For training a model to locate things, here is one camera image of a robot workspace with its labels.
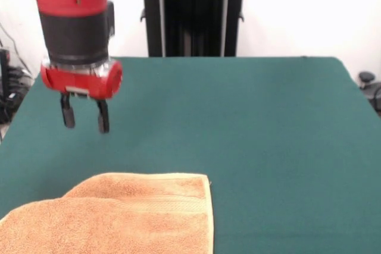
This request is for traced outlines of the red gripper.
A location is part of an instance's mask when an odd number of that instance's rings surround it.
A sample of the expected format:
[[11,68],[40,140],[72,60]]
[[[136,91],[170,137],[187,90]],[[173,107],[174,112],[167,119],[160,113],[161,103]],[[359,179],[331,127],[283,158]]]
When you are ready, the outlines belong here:
[[120,89],[123,78],[120,61],[112,60],[96,68],[79,70],[65,70],[49,63],[43,63],[40,74],[46,87],[62,93],[60,104],[64,125],[67,128],[75,127],[70,95],[67,94],[74,93],[99,99],[96,101],[99,109],[99,131],[102,134],[110,131],[108,105],[103,99],[112,98]]

